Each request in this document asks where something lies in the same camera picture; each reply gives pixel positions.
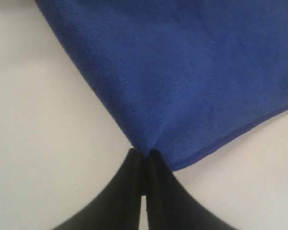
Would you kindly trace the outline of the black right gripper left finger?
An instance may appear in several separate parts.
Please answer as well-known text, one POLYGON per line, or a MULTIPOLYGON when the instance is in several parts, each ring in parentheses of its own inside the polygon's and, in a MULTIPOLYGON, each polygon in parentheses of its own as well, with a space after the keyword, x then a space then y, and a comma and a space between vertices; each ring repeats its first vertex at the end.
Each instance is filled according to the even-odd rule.
POLYGON ((143 156, 130 149, 108 185, 56 230, 137 230, 141 211, 143 156))

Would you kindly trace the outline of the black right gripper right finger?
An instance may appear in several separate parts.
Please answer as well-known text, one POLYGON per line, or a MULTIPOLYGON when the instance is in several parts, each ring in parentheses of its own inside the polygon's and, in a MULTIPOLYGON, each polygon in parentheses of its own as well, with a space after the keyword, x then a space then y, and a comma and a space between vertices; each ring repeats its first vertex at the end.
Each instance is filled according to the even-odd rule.
POLYGON ((146 205, 150 230, 233 230, 198 203, 157 150, 146 158, 146 205))

